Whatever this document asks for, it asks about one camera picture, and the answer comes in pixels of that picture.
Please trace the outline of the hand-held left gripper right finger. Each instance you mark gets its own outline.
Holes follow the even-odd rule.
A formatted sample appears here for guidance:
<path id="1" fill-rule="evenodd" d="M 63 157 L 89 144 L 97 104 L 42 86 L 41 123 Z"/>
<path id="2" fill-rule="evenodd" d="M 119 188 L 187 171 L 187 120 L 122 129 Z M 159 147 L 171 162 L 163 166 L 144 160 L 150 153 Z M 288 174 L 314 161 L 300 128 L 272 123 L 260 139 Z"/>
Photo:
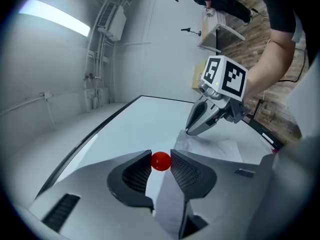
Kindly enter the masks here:
<path id="1" fill-rule="evenodd" d="M 192 214 L 183 222 L 187 240 L 247 240 L 266 193 L 275 156 L 259 164 L 211 158 L 172 149 L 171 173 Z"/>

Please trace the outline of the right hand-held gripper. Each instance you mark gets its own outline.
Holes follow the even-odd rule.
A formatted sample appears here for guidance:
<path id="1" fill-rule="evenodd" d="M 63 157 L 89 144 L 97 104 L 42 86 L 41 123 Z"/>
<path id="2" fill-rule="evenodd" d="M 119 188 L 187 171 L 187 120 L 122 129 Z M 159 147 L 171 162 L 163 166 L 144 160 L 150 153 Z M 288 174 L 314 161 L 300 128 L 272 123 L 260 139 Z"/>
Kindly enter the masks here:
<path id="1" fill-rule="evenodd" d="M 235 124 L 249 113 L 244 106 L 248 72 L 224 55 L 208 58 L 198 85 L 202 95 L 193 104 L 185 126 L 189 136 L 198 136 L 212 128 L 225 111 L 224 118 Z"/>

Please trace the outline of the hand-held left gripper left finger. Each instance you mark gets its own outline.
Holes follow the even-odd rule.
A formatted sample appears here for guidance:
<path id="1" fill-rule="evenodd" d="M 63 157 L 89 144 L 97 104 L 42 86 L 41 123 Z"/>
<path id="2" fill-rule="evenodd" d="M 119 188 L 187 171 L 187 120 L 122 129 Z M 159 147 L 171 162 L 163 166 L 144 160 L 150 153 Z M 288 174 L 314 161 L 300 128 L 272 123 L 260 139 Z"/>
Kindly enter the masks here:
<path id="1" fill-rule="evenodd" d="M 29 211 L 69 240 L 168 240 L 145 195 L 150 150 L 81 167 L 39 195 Z"/>

